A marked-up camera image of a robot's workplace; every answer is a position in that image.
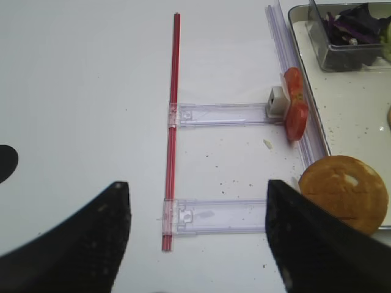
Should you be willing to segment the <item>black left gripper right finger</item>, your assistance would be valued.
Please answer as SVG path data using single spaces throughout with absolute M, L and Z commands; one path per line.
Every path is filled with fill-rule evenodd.
M 279 179 L 268 182 L 265 231 L 287 292 L 390 292 L 390 247 Z

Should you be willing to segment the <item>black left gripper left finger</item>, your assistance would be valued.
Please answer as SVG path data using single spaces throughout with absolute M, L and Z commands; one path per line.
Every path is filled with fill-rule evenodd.
M 111 292 L 130 237 L 128 183 L 1 256 L 1 292 Z

